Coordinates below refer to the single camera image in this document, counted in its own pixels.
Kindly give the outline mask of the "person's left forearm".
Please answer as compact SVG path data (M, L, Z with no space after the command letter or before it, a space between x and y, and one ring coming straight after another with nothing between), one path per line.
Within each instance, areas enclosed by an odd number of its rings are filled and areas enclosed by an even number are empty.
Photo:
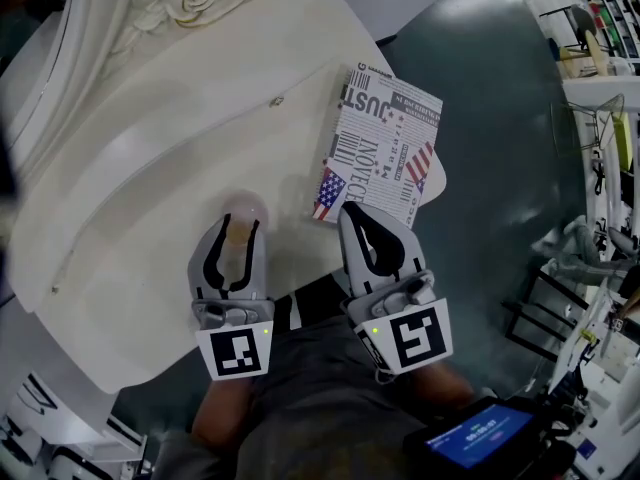
M213 450L233 447L250 408L249 378L212 382L194 418L191 434Z

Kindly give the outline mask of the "white storage shelf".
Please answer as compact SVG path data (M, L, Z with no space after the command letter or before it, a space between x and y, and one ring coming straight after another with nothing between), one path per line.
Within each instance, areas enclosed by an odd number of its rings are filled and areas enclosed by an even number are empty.
M640 0L589 0L610 51L640 65Z

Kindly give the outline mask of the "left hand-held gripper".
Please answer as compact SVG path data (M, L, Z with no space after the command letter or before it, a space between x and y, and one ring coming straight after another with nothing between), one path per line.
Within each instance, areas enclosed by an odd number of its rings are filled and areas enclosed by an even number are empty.
M222 300L224 276L218 269L231 214L224 214L199 240L187 267L192 310L200 330L199 350L214 381L264 375L273 337L274 302L266 299L266 242L259 220L231 221L236 261L231 298Z

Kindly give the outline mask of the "white carved dressing table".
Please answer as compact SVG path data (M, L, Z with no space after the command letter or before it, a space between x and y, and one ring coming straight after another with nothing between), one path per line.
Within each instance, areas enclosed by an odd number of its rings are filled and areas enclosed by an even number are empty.
M313 192L324 119L358 63L389 70L344 0L250 0L95 93L22 198L8 281L102 391L195 347L187 264L229 196L267 207L270 296L341 266Z

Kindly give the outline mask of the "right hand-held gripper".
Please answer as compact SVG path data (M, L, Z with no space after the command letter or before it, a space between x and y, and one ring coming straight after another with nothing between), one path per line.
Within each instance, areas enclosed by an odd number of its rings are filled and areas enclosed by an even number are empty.
M338 233L354 296L341 309L377 370L398 376L451 356L447 301L435 295L413 231L378 208L347 201ZM373 292L372 281L399 282Z

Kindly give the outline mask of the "round wooden side table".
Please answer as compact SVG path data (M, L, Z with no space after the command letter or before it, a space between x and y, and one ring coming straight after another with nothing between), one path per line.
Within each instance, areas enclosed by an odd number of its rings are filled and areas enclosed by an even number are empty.
M598 43L594 34L586 30L584 32L586 48L559 48L559 62L563 66L566 76L572 78L585 78L593 76L607 76L609 55Z

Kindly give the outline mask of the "black device with blue screen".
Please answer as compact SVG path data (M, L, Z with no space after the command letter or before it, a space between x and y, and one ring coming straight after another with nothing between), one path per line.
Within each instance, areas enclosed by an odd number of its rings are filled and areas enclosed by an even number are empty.
M536 411L525 402L485 397L407 435L403 449L422 472L478 478L506 472L507 454L532 444L538 429Z

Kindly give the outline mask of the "newspaper print flat box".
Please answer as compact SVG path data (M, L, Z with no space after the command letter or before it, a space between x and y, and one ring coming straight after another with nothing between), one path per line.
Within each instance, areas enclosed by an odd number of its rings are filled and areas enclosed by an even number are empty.
M365 63L344 70L320 140L311 216L335 223L357 202L411 227L435 164L443 102Z

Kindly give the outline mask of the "black metal frame rack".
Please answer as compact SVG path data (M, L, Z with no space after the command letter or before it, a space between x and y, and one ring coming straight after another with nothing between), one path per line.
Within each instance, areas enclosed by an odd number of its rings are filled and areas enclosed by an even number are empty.
M509 314L504 337L555 364L561 346L589 304L579 294L541 269L531 270L515 300L503 300Z

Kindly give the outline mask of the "person's grey shirt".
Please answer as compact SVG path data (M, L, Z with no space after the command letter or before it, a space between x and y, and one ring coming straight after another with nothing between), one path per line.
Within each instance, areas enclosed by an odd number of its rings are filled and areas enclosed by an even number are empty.
M343 317L275 337L233 447L165 438L152 480L408 480L403 439L422 424L379 385Z

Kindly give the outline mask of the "person's right forearm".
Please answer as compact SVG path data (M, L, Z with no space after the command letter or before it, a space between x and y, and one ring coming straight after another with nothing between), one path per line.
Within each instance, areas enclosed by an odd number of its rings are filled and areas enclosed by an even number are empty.
M471 384L444 362L415 369L409 377L414 394L435 406L462 408L475 396Z

